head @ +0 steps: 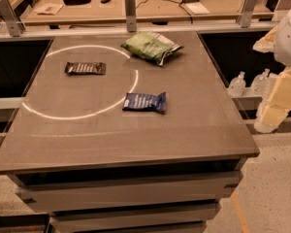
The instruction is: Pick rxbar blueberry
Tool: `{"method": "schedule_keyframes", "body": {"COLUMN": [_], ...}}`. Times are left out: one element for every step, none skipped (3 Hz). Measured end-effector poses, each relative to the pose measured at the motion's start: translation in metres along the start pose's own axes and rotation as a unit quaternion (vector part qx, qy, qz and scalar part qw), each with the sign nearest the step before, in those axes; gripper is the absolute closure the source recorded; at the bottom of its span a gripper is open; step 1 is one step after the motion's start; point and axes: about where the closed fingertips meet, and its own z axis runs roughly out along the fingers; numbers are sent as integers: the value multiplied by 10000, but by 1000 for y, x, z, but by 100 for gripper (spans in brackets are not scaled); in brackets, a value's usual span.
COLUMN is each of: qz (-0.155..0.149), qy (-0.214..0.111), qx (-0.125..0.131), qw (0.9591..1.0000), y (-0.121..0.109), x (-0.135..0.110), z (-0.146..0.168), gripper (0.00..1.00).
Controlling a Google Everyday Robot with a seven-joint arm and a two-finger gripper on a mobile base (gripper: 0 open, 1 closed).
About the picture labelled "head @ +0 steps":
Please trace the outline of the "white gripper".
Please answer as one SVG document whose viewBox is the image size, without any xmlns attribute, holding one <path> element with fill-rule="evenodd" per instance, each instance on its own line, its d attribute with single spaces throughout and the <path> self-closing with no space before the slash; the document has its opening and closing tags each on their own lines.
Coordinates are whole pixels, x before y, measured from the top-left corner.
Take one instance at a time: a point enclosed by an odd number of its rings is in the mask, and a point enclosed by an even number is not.
<svg viewBox="0 0 291 233">
<path fill-rule="evenodd" d="M 259 52 L 275 52 L 275 60 L 291 66 L 291 9 L 280 21 L 255 42 L 253 49 Z M 259 133 L 271 133 L 291 112 L 291 67 L 286 67 L 278 75 L 270 74 L 262 93 L 254 128 Z"/>
</svg>

